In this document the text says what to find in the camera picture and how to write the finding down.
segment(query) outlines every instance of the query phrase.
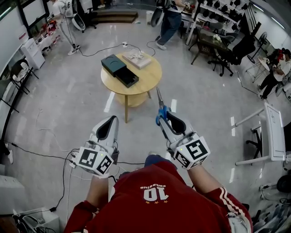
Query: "person in white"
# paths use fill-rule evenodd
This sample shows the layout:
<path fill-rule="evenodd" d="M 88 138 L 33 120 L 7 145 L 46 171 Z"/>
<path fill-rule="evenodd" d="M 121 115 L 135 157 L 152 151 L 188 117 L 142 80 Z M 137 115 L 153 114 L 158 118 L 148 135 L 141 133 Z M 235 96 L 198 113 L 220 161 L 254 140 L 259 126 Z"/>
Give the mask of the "person in white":
<path fill-rule="evenodd" d="M 80 46 L 76 44 L 75 37 L 73 35 L 74 26 L 72 19 L 65 16 L 65 9 L 68 7 L 66 0 L 51 0 L 53 2 L 53 14 L 52 20 L 57 22 L 57 26 L 61 30 L 63 37 L 69 42 L 71 50 L 68 55 L 73 55 L 79 51 Z"/>
<path fill-rule="evenodd" d="M 268 97 L 273 87 L 276 86 L 279 82 L 283 80 L 283 78 L 290 72 L 291 70 L 291 53 L 288 49 L 284 51 L 285 59 L 280 60 L 277 67 L 273 67 L 272 71 L 262 82 L 261 85 L 257 85 L 258 91 L 261 92 L 265 87 L 263 95 L 261 95 L 261 99 L 264 100 Z"/>
<path fill-rule="evenodd" d="M 161 26 L 161 37 L 156 42 L 156 45 L 162 49 L 166 50 L 165 43 L 175 34 L 175 32 L 179 29 L 182 16 L 181 12 L 189 7 L 182 3 L 181 0 L 170 0 L 171 5 L 169 9 L 165 13 L 164 21 Z"/>

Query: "window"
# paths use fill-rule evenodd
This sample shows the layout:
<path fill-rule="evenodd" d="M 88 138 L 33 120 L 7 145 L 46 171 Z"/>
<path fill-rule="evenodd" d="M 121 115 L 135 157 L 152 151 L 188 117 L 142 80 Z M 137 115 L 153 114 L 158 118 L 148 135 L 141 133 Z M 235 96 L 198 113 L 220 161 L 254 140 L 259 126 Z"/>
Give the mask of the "window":
<path fill-rule="evenodd" d="M 15 7 L 15 0 L 0 0 L 0 20 L 2 20 Z"/>

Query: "person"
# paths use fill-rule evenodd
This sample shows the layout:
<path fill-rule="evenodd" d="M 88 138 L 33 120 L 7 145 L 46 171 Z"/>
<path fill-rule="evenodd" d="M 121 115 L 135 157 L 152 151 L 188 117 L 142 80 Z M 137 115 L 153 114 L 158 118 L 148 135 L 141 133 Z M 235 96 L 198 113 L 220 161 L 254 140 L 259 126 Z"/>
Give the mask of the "person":
<path fill-rule="evenodd" d="M 170 5 L 169 9 L 165 12 L 165 17 L 161 26 L 161 35 L 159 40 L 156 41 L 156 45 L 166 50 L 165 43 L 174 35 L 179 29 L 182 22 L 181 12 L 188 9 L 188 6 L 182 3 L 181 0 L 175 0 L 176 5 Z"/>
<path fill-rule="evenodd" d="M 261 92 L 264 88 L 263 95 L 260 95 L 262 100 L 266 99 L 272 88 L 276 86 L 291 70 L 291 53 L 288 49 L 284 50 L 285 59 L 280 60 L 278 66 L 272 68 L 272 71 L 262 82 L 261 85 L 257 85 L 257 89 Z"/>
<path fill-rule="evenodd" d="M 72 19 L 65 16 L 66 0 L 51 0 L 53 2 L 53 14 L 52 20 L 57 22 L 63 37 L 69 42 L 71 50 L 68 55 L 73 55 L 79 51 L 80 46 L 76 44 L 76 40 L 73 34 Z"/>
<path fill-rule="evenodd" d="M 100 0 L 101 5 L 97 6 L 98 9 L 104 8 L 105 4 L 104 4 L 104 0 Z"/>
<path fill-rule="evenodd" d="M 173 163 L 152 153 L 144 168 L 120 176 L 109 202 L 108 178 L 93 176 L 87 199 L 75 206 L 64 233 L 252 232 L 247 209 L 202 165 L 188 174 L 196 191 Z"/>

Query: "white cabinet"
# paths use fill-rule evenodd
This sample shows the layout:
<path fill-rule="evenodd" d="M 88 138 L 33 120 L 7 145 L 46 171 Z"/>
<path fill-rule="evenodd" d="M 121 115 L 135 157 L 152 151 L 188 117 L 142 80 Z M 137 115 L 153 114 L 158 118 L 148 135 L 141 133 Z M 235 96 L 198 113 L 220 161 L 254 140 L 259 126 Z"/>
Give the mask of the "white cabinet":
<path fill-rule="evenodd" d="M 38 49 L 33 38 L 29 39 L 22 47 L 21 51 L 26 56 L 30 66 L 33 66 L 35 69 L 40 69 L 41 65 L 45 62 L 45 59 Z"/>

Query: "table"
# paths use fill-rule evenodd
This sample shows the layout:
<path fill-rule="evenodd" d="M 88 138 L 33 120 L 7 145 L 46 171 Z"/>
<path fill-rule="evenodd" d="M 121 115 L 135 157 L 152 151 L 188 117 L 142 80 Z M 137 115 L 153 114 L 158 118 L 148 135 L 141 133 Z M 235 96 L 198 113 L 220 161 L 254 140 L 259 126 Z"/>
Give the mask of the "table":
<path fill-rule="evenodd" d="M 264 73 L 265 71 L 270 71 L 269 66 L 267 65 L 267 63 L 258 56 L 258 60 L 259 62 L 256 63 L 255 65 L 253 65 L 251 68 L 247 69 L 246 72 L 249 73 L 249 75 L 251 75 L 251 73 L 249 72 L 250 69 L 256 68 L 258 67 L 258 71 L 256 73 L 256 75 L 254 76 L 254 81 L 253 83 L 262 75 L 262 73 Z"/>
<path fill-rule="evenodd" d="M 236 123 L 235 126 L 237 127 L 257 115 L 260 116 L 261 124 L 255 129 L 261 127 L 263 150 L 262 157 L 236 162 L 236 165 L 251 164 L 269 159 L 271 161 L 284 161 L 286 158 L 285 138 L 281 113 L 273 106 L 264 103 L 263 108 Z"/>
<path fill-rule="evenodd" d="M 151 59 L 151 63 L 142 69 L 137 69 L 122 57 L 122 53 L 116 56 L 122 60 L 127 68 L 135 73 L 139 80 L 130 88 L 124 86 L 117 78 L 113 77 L 105 68 L 101 69 L 101 80 L 112 92 L 116 93 L 117 100 L 125 105 L 125 122 L 128 121 L 128 107 L 136 107 L 142 104 L 148 97 L 151 98 L 150 90 L 158 85 L 162 78 L 162 68 L 159 62 L 152 56 L 143 53 Z"/>
<path fill-rule="evenodd" d="M 229 51 L 228 47 L 223 41 L 219 42 L 218 40 L 213 38 L 215 34 L 216 33 L 214 33 L 213 31 L 209 31 L 204 28 L 200 29 L 197 32 L 197 38 L 194 44 L 197 43 L 199 51 L 191 62 L 191 65 L 201 53 L 212 55 L 214 54 L 214 49 L 221 50 L 224 53 L 227 53 Z"/>

